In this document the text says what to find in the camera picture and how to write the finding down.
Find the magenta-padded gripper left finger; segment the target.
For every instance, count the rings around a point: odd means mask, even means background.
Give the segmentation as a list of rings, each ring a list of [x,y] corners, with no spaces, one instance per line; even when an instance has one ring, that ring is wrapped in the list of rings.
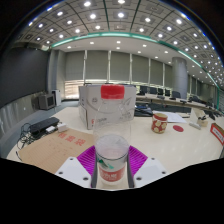
[[[78,157],[69,157],[56,171],[56,175],[84,188],[97,184],[95,147],[91,146]]]

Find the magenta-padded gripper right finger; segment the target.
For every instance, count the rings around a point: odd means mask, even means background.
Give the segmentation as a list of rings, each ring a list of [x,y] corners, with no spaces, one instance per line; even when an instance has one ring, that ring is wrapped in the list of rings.
[[[130,188],[140,188],[167,175],[166,169],[155,158],[147,157],[131,146],[127,159],[127,180]]]

